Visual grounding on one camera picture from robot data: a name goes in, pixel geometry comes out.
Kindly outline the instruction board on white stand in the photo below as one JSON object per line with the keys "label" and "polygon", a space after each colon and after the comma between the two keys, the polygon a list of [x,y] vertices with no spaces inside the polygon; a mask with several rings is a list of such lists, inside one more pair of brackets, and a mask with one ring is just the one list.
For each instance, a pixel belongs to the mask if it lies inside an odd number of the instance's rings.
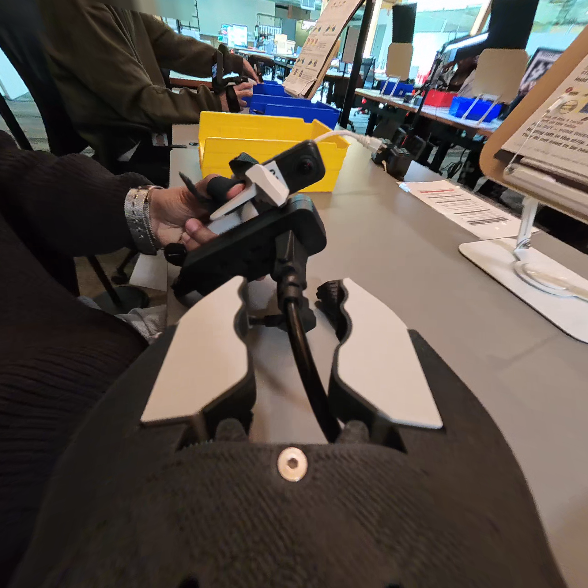
{"label": "instruction board on white stand", "polygon": [[539,205],[587,224],[587,28],[481,153],[486,177],[524,196],[516,239],[459,246],[462,256],[573,339],[587,343],[587,279],[531,245]]}

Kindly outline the cardboard instruction board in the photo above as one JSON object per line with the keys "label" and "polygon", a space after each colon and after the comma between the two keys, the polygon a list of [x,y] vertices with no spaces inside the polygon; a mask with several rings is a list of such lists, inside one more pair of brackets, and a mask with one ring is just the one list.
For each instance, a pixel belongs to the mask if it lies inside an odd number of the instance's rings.
{"label": "cardboard instruction board", "polygon": [[307,37],[300,55],[285,77],[285,92],[294,98],[311,99],[324,80],[337,43],[363,1],[328,1]]}

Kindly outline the person's left forearm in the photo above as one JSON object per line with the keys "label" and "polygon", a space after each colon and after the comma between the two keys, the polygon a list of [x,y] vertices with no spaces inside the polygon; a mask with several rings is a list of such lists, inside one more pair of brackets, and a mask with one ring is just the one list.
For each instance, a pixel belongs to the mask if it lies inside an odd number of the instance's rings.
{"label": "person's left forearm", "polygon": [[69,257],[134,247],[125,199],[150,184],[137,173],[115,175],[83,154],[20,149],[1,131],[1,223],[26,242]]}

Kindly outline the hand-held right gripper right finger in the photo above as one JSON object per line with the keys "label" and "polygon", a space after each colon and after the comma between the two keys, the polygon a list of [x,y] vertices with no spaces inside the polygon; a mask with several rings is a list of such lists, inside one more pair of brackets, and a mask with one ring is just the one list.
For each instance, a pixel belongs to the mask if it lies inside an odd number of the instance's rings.
{"label": "hand-held right gripper right finger", "polygon": [[439,432],[443,420],[403,321],[350,278],[336,286],[337,346],[328,402],[341,422],[362,422],[374,443],[392,443],[399,428]]}

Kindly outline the silver wristwatch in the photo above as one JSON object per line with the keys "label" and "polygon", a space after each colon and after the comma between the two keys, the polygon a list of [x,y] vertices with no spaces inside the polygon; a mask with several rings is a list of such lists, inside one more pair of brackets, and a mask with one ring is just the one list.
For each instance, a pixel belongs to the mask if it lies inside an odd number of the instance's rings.
{"label": "silver wristwatch", "polygon": [[150,205],[152,192],[163,187],[147,185],[128,190],[124,201],[124,216],[136,250],[155,256],[159,247],[152,231]]}

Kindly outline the printed paper sheet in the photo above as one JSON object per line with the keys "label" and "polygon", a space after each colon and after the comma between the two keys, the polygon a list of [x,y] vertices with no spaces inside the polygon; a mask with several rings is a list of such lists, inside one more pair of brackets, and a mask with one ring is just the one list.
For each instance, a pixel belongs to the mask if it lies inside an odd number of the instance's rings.
{"label": "printed paper sheet", "polygon": [[479,240],[518,235],[517,217],[448,180],[402,182],[399,187]]}

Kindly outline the wooden background table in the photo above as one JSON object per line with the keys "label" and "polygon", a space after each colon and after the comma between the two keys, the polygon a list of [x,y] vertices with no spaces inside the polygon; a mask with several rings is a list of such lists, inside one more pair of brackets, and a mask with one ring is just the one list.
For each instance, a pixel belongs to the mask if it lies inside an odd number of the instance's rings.
{"label": "wooden background table", "polygon": [[[366,101],[365,108],[371,112],[375,112],[378,116],[391,114],[391,109],[397,109],[409,114],[416,114],[418,107],[404,103],[399,98],[391,98],[387,95],[380,95],[376,90],[370,89],[356,89],[355,95]],[[489,137],[502,124],[499,120],[491,122],[480,122],[469,119],[461,119],[449,114],[448,108],[431,107],[425,105],[420,110],[421,117],[425,119],[442,123],[455,129],[471,130],[476,134]]]}

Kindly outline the person's leg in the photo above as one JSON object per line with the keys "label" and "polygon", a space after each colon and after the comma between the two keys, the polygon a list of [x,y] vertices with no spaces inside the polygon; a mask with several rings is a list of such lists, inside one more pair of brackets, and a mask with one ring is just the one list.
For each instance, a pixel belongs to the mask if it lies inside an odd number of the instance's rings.
{"label": "person's leg", "polygon": [[114,316],[133,327],[151,345],[166,329],[167,307],[135,308]]}

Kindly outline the yellow plastic bin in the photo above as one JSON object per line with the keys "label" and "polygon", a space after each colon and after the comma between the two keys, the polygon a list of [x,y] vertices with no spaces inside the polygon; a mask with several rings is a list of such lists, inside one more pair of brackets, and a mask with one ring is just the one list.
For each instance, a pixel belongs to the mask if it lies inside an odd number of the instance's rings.
{"label": "yellow plastic bin", "polygon": [[300,118],[204,112],[198,132],[202,175],[229,177],[229,162],[242,152],[264,162],[328,131],[320,121],[307,123]]}

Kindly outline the black support pole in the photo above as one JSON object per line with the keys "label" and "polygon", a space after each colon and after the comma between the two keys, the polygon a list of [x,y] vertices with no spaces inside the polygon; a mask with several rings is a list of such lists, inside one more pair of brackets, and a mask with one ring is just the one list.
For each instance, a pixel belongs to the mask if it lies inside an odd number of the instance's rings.
{"label": "black support pole", "polygon": [[349,115],[353,105],[355,91],[357,87],[357,81],[359,80],[359,74],[361,70],[364,48],[366,45],[368,32],[371,24],[371,18],[373,16],[375,1],[364,1],[364,16],[359,29],[357,37],[357,44],[354,59],[352,62],[352,69],[349,76],[348,85],[346,88],[345,98],[343,101],[343,107],[341,115],[339,117],[339,126],[346,130],[349,123]]}

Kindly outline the tan card sign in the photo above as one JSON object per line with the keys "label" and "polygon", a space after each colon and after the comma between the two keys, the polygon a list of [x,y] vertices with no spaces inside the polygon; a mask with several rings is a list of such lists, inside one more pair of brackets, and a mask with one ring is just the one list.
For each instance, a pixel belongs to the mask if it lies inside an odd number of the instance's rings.
{"label": "tan card sign", "polygon": [[386,77],[396,78],[400,81],[408,79],[412,58],[413,45],[411,42],[392,42],[387,51]]}
{"label": "tan card sign", "polygon": [[497,102],[510,103],[518,94],[528,60],[525,49],[486,48],[477,62],[472,96],[492,96]]}

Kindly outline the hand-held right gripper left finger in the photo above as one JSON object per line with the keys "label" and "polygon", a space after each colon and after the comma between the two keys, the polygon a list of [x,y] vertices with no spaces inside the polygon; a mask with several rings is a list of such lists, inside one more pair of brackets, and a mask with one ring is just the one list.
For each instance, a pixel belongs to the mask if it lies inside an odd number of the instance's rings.
{"label": "hand-held right gripper left finger", "polygon": [[256,381],[245,342],[245,286],[244,278],[232,278],[179,320],[143,410],[143,425],[217,425],[250,414]]}

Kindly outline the person's left hand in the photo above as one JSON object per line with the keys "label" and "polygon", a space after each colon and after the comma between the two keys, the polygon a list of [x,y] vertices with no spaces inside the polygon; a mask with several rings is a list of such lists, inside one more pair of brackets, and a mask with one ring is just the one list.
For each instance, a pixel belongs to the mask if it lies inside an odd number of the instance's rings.
{"label": "person's left hand", "polygon": [[165,249],[171,243],[180,243],[188,251],[194,251],[217,238],[205,224],[210,212],[203,204],[203,199],[209,199],[209,182],[217,177],[217,174],[206,176],[195,185],[194,192],[186,186],[151,192],[149,217],[159,249]]}

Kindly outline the black power strip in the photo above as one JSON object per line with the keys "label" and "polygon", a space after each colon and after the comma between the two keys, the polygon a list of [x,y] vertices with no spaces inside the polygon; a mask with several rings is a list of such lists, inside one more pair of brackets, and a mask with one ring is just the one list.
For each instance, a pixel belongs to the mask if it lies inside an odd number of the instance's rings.
{"label": "black power strip", "polygon": [[308,195],[298,194],[281,208],[272,208],[224,232],[194,251],[173,243],[165,259],[180,268],[172,284],[178,301],[192,305],[240,276],[255,281],[266,275],[280,281],[296,273],[306,279],[306,262],[327,245],[326,231]]}

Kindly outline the grey desk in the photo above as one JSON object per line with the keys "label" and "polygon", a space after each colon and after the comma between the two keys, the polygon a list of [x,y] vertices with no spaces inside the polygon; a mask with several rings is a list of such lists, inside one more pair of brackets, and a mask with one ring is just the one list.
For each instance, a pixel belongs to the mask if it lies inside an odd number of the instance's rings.
{"label": "grey desk", "polygon": [[459,253],[473,235],[401,190],[350,146],[332,193],[313,201],[327,247],[307,296],[351,278],[437,351],[492,416],[533,493],[569,587],[587,587],[587,345]]}

